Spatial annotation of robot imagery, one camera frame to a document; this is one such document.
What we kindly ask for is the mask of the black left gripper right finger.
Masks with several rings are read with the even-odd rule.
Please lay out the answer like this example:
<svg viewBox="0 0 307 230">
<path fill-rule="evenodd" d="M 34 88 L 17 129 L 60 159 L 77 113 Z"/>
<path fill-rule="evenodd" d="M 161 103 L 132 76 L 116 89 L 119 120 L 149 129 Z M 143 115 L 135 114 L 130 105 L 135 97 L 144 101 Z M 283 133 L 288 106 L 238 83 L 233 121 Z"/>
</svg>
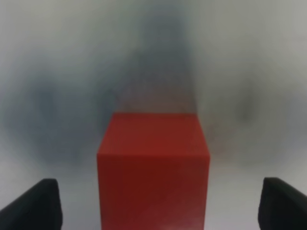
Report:
<svg viewBox="0 0 307 230">
<path fill-rule="evenodd" d="M 279 178 L 264 178 L 258 223 L 261 230 L 306 230 L 307 196 Z"/>
</svg>

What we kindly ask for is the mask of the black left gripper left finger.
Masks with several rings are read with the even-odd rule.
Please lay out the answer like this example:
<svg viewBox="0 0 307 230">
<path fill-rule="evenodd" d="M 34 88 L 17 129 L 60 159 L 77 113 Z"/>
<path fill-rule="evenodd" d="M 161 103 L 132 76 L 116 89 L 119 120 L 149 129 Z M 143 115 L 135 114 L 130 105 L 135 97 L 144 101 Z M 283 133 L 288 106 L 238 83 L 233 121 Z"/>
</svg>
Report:
<svg viewBox="0 0 307 230">
<path fill-rule="evenodd" d="M 60 230 L 62 225 L 56 179 L 42 179 L 0 210 L 2 230 Z"/>
</svg>

